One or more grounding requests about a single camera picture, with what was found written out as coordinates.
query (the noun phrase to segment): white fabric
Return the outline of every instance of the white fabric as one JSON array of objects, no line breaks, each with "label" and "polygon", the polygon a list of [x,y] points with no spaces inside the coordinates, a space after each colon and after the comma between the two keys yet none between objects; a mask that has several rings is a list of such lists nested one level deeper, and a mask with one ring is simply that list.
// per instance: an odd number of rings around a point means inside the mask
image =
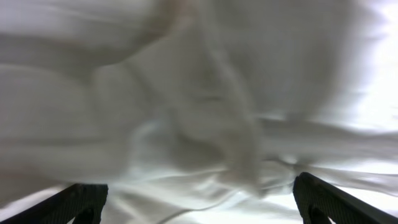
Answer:
[{"label": "white fabric", "polygon": [[397,12],[0,0],[0,219],[94,182],[103,223],[302,223],[303,171],[398,216]]}]

